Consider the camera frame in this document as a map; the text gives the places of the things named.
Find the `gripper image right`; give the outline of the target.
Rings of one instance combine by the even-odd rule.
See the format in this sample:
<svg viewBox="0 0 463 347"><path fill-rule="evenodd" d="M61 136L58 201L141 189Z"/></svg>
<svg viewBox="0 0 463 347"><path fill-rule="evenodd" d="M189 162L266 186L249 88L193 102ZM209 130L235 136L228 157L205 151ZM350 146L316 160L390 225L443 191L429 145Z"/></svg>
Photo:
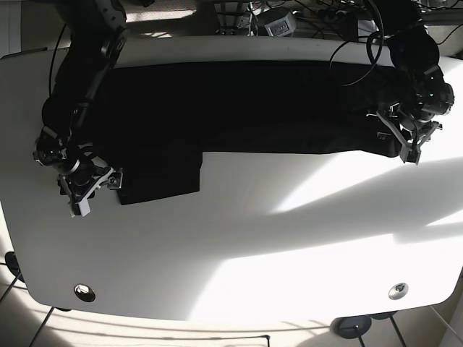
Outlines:
<svg viewBox="0 0 463 347"><path fill-rule="evenodd" d="M441 123L433 120L433 116L428 120L419 120L399 104L379 108L367 116L378 117L409 152L421 152L421 147L430 141L432 134L443 129Z"/></svg>

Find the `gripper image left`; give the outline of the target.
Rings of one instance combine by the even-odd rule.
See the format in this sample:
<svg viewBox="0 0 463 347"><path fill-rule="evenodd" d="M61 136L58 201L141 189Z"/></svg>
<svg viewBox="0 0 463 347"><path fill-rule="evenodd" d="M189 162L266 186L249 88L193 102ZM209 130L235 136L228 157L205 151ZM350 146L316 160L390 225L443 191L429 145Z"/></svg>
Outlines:
<svg viewBox="0 0 463 347"><path fill-rule="evenodd" d="M123 168L88 166L78 168L70 175L59 174L57 184L60 188L60 195L68 196L70 205L72 202L91 199L94 191L101 187L107 187L110 190L121 189L123 178Z"/></svg>

